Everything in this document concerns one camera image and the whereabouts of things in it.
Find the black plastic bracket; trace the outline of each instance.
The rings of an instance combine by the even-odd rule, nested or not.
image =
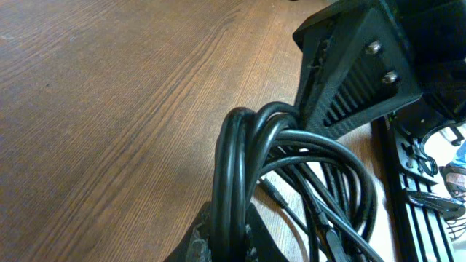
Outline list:
[[[295,106],[306,130],[330,138],[422,94],[383,8],[348,3],[317,13],[293,35],[303,52]]]
[[[465,139],[463,134],[458,130],[457,127],[450,127],[451,131],[456,135],[457,139],[453,140],[451,143],[452,146],[461,146],[461,141]]]
[[[270,235],[265,223],[262,221],[254,204],[250,204],[246,210],[246,223],[248,227],[248,248],[246,261],[288,261],[280,252],[275,241]],[[165,262],[210,262],[209,227],[210,226],[210,202],[204,203],[196,218],[178,246],[165,259]]]
[[[419,164],[418,157],[420,153],[418,152],[417,145],[413,145],[408,138],[401,135],[395,128],[390,130],[390,136],[385,139],[388,139],[387,143],[392,145],[391,154],[394,159],[392,164],[401,172],[429,186],[433,186],[439,182],[437,179],[426,174]]]
[[[463,216],[466,211],[462,202],[451,197],[438,196],[437,194],[428,192],[419,192],[409,188],[403,190],[403,195],[409,204],[440,212],[446,221],[458,219]]]

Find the black cord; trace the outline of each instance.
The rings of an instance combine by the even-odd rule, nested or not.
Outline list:
[[[299,130],[298,115],[293,106],[273,102],[257,114],[235,108],[225,118],[216,145],[212,191],[210,248],[214,261],[244,260],[248,248],[245,211],[257,180],[269,171],[275,171],[302,196],[307,226],[284,204],[276,189],[268,193],[273,196],[270,192],[276,192],[281,197],[273,199],[309,236],[312,261],[318,261],[319,248],[329,261],[346,261],[361,253],[370,261],[382,261],[367,244],[376,212],[376,193],[370,176],[343,145]],[[330,191],[306,162],[320,162],[325,167],[325,179],[333,181],[328,183]],[[357,233],[360,227],[361,236]]]

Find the coiled cable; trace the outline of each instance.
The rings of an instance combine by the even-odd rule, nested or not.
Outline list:
[[[226,116],[216,144],[213,179],[210,248],[214,261],[244,261],[245,211],[257,181],[270,171],[303,199],[307,225],[297,223],[307,230],[311,261],[318,261],[319,248],[330,261],[382,261],[367,243],[374,230],[377,201],[362,162],[340,143],[303,131],[298,123],[296,108],[281,102],[269,103],[257,113],[235,108]],[[328,187],[307,162],[321,163]],[[288,208],[287,213],[296,221],[292,210]]]

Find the wooden table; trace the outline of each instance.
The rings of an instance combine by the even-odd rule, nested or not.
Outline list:
[[[162,260],[210,199],[226,113],[293,102],[291,34],[326,5],[0,0],[0,261]],[[379,173],[369,127],[342,141]],[[391,261],[377,188],[371,244]],[[302,232],[256,198],[285,254],[307,260]]]

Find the power cord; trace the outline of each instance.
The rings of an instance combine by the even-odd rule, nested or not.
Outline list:
[[[257,181],[270,171],[302,197],[306,226],[297,224],[309,236],[311,261],[319,261],[319,248],[329,261],[382,261],[367,243],[377,202],[363,163],[335,140],[303,131],[299,117],[296,108],[281,102],[257,113],[235,108],[226,116],[216,144],[213,179],[209,244],[214,261],[244,260],[245,211]],[[330,190],[307,162],[321,163],[326,180],[332,181]],[[278,190],[264,181],[274,201],[299,221]]]

